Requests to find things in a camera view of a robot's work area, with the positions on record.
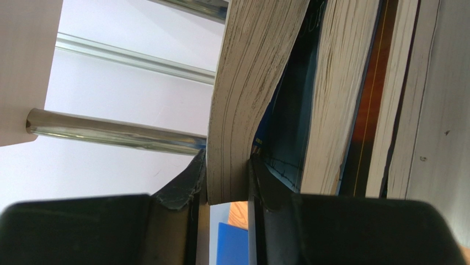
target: metal rod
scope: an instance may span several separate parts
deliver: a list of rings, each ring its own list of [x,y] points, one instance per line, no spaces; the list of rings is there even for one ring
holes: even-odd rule
[[[64,33],[57,33],[56,48],[87,55],[111,62],[122,63],[141,69],[164,73],[186,80],[214,85],[215,72],[184,65],[162,58],[121,49],[95,41],[82,39]]]
[[[26,121],[30,134],[183,155],[206,148],[206,137],[121,121],[33,109]]]
[[[228,2],[224,0],[150,0],[205,19],[224,24]]]

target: wooden surface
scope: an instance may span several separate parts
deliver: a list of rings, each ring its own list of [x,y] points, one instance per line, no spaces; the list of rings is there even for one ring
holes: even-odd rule
[[[207,137],[209,204],[248,199],[247,161],[308,0],[231,0]]]
[[[440,0],[422,1],[419,8],[397,138],[388,171],[387,198],[404,199],[407,192],[439,3]]]
[[[248,230],[248,202],[230,204],[228,224]]]
[[[367,179],[366,197],[380,196],[388,149],[392,142],[393,125],[402,94],[408,64],[418,0],[399,1],[393,38],[388,57],[387,74],[383,85],[372,159]]]
[[[470,265],[470,248],[460,247],[460,249],[462,250],[465,261]]]
[[[0,1],[0,146],[34,141],[26,117],[44,108],[62,0]]]
[[[470,1],[442,0],[407,199],[433,205],[470,246]]]

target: book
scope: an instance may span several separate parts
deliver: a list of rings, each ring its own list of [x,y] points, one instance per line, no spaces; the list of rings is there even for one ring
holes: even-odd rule
[[[398,0],[384,0],[340,178],[339,195],[364,197]]]
[[[292,191],[300,191],[313,99],[320,28],[326,1],[310,1],[299,34],[257,134],[270,172]]]
[[[405,80],[417,10],[418,0],[398,1],[367,179],[367,197],[379,197],[385,185],[384,173],[388,171],[387,159],[391,159],[390,154],[393,152],[393,128]]]
[[[467,247],[469,14],[467,0],[420,1],[388,179],[390,195],[433,205]]]
[[[379,1],[328,1],[318,51],[301,193],[335,194]]]
[[[210,204],[248,198],[247,161],[308,0],[230,1],[207,137]]]

